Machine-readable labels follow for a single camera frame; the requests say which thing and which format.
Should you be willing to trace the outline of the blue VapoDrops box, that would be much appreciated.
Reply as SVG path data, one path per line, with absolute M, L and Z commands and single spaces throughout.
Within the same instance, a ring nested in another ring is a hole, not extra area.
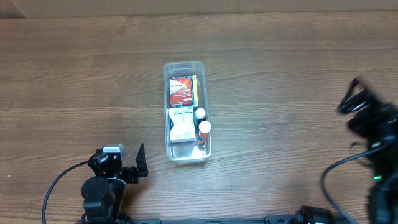
M 197 76 L 193 75 L 191 77 L 192 79 L 192 92 L 193 92 L 193 107 L 197 108 L 199 103 L 198 103 L 198 88 L 197 88 Z

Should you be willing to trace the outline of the dark bottle white cap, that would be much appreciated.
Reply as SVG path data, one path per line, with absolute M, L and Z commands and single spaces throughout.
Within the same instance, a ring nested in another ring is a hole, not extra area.
M 194 125 L 198 129 L 199 124 L 206 119 L 206 111 L 204 108 L 197 108 L 194 114 Z

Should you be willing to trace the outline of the red medicine box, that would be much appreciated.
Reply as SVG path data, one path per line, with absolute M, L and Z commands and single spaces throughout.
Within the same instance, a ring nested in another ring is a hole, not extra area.
M 172 107 L 193 106 L 192 77 L 173 77 L 169 80 L 170 104 Z

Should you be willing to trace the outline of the white medicine box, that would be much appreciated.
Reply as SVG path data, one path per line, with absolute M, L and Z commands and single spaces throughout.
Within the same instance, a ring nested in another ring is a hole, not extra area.
M 170 118 L 171 143 L 190 142 L 196 138 L 193 108 L 180 107 L 168 109 Z

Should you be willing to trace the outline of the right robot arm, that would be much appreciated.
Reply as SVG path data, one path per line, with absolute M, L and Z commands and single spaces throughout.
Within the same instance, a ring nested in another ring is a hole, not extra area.
M 344 158 L 327 167 L 320 177 L 320 188 L 339 215 L 317 207 L 302 206 L 291 223 L 355 223 L 329 195 L 325 187 L 327 174 L 334 168 L 365 157 L 372 169 L 374 185 L 366 205 L 371 223 L 397 223 L 397 107 L 381 101 L 359 78 L 352 80 L 347 94 L 338 106 L 342 115 L 354 117 L 348 121 L 348 129 L 366 141 L 366 151 Z

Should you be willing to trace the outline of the orange tube white cap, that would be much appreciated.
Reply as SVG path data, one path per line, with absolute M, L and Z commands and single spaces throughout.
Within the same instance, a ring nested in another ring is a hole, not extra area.
M 202 121 L 198 125 L 198 143 L 205 144 L 211 131 L 211 123 L 209 121 Z

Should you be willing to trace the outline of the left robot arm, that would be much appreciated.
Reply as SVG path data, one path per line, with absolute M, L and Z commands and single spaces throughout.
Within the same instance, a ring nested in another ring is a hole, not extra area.
M 128 184 L 137 184 L 149 174 L 145 147 L 140 145 L 136 165 L 123 166 L 124 146 L 105 145 L 88 159 L 94 176 L 81 187 L 85 215 L 82 223 L 132 223 L 129 215 L 122 213 L 124 193 Z

